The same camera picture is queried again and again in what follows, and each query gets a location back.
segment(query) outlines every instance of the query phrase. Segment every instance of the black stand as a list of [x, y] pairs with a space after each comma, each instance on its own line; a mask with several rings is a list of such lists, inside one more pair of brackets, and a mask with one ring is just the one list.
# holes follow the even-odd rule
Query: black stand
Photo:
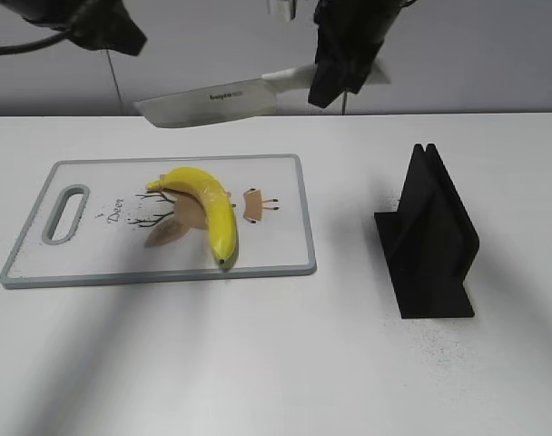
[[399, 207], [375, 221], [401, 318], [469, 318], [479, 239], [434, 144], [416, 144]]

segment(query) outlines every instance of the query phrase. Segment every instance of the banana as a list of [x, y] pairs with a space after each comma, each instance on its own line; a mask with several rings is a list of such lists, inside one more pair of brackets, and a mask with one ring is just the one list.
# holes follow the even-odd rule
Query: banana
[[205, 210], [210, 245], [215, 259], [225, 265], [238, 244], [238, 228], [228, 194], [211, 174], [197, 168], [175, 168], [157, 182], [147, 184], [147, 191], [171, 190], [195, 197]]

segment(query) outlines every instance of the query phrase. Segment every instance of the wire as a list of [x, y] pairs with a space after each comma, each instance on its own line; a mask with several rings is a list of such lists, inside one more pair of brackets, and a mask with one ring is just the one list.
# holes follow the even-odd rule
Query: wire
[[21, 53], [29, 53], [35, 50], [40, 50], [42, 48], [49, 47], [63, 42], [64, 39], [68, 38], [72, 34], [72, 30], [65, 30], [59, 34], [49, 36], [45, 39], [39, 41], [34, 41], [32, 43], [20, 44], [20, 45], [6, 45], [0, 47], [0, 56], [3, 55], [19, 55]]
[[413, 5], [417, 1], [418, 0], [407, 0], [407, 1], [405, 1], [401, 4], [401, 7], [410, 7], [411, 5]]

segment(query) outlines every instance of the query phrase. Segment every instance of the table surface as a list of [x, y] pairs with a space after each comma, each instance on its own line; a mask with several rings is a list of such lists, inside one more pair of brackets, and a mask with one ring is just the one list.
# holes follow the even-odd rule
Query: table surface
[[[371, 215], [437, 145], [476, 317], [399, 317]], [[552, 435], [552, 114], [0, 119], [0, 271], [55, 161], [295, 153], [307, 277], [7, 291], [0, 435]]]

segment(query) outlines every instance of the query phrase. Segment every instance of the cutting board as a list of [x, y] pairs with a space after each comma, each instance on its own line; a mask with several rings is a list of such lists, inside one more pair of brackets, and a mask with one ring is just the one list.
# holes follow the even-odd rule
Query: cutting board
[[[231, 194], [239, 251], [227, 271], [213, 259], [204, 220], [161, 237], [182, 225], [174, 223], [193, 201], [147, 193], [145, 185], [181, 166], [211, 173]], [[64, 161], [48, 175], [0, 281], [10, 289], [315, 270], [301, 161], [294, 154]]]

